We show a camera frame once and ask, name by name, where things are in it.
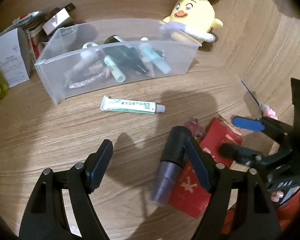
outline plastic container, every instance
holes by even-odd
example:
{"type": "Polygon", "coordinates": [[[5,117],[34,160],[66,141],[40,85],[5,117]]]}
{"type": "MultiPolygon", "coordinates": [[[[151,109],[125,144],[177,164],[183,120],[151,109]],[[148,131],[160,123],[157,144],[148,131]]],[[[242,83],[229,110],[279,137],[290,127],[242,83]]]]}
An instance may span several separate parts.
{"type": "Polygon", "coordinates": [[[159,20],[102,20],[58,29],[43,49],[35,63],[35,68],[53,103],[58,104],[66,98],[106,87],[150,78],[185,74],[199,46],[201,44],[187,34],[172,29],[159,20]],[[125,41],[103,44],[112,35],[118,35],[125,41]],[[141,41],[140,39],[143,37],[147,37],[149,40],[141,41]],[[82,49],[87,42],[95,42],[99,46],[82,49]],[[151,59],[148,58],[145,65],[149,69],[151,66],[153,68],[147,74],[138,73],[135,69],[130,68],[129,63],[126,63],[118,66],[126,76],[124,82],[117,82],[110,71],[104,71],[99,78],[97,76],[99,73],[93,73],[93,71],[100,68],[100,65],[101,68],[102,65],[109,68],[103,62],[104,57],[107,55],[115,56],[118,51],[116,46],[126,46],[134,50],[135,54],[140,54],[142,60],[144,60],[142,48],[150,48],[160,54],[170,66],[171,71],[167,74],[163,73],[155,64],[149,63],[151,59]],[[81,55],[87,54],[87,51],[88,54],[98,54],[98,67],[91,66],[91,61],[87,65],[82,64],[81,55]],[[84,85],[75,87],[77,85],[73,85],[73,83],[84,85]]]}

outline plush toy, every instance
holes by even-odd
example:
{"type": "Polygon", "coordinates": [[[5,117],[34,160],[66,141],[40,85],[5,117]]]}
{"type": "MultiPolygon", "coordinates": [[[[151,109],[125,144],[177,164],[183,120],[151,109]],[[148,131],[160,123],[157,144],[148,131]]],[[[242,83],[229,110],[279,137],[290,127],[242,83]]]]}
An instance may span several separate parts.
{"type": "Polygon", "coordinates": [[[209,31],[211,28],[223,26],[223,23],[215,18],[214,9],[208,0],[178,0],[171,15],[163,21],[200,43],[213,42],[215,36],[209,31]]]}

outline black bottle cap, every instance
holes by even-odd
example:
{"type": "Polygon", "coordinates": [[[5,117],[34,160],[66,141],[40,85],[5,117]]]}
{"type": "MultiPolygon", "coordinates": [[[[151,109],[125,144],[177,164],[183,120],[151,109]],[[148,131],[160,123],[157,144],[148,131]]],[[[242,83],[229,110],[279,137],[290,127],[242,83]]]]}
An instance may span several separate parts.
{"type": "Polygon", "coordinates": [[[172,162],[183,167],[185,164],[184,143],[191,137],[189,129],[183,126],[175,126],[171,129],[166,145],[161,156],[161,162],[172,162]]]}

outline red package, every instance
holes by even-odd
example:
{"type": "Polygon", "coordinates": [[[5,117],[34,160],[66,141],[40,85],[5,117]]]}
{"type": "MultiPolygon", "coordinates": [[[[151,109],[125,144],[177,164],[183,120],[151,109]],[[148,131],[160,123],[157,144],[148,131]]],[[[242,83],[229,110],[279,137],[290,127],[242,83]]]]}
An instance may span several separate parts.
{"type": "MultiPolygon", "coordinates": [[[[240,146],[242,143],[240,133],[221,116],[212,119],[206,128],[206,132],[206,136],[199,143],[201,149],[211,154],[217,163],[221,162],[230,167],[233,161],[221,157],[218,149],[223,143],[240,146]]],[[[170,205],[197,218],[209,200],[210,194],[199,185],[192,165],[188,162],[172,190],[169,200],[170,205]]]]}

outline wooden table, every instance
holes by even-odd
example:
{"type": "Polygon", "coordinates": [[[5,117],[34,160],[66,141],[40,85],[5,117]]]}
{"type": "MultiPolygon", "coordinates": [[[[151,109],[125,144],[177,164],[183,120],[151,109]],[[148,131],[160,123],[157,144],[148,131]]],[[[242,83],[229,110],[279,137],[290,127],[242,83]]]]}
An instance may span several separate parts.
{"type": "MultiPolygon", "coordinates": [[[[76,22],[107,18],[162,19],[177,0],[4,0],[0,29],[35,10],[70,2],[76,22]]],[[[255,116],[240,85],[242,78],[261,103],[292,123],[290,77],[300,79],[300,13],[291,0],[214,0],[223,29],[204,43],[189,72],[120,85],[53,105],[39,77],[13,87],[0,102],[0,214],[18,233],[22,214],[42,170],[69,169],[96,151],[104,138],[114,156],[99,189],[95,210],[111,239],[189,239],[199,219],[172,207],[147,203],[151,183],[170,129],[190,117],[201,125],[225,118],[255,116]],[[101,112],[103,95],[155,101],[165,113],[101,112]]],[[[245,145],[268,153],[273,142],[245,132],[245,145]]],[[[77,232],[65,192],[70,226],[77,232]]]]}

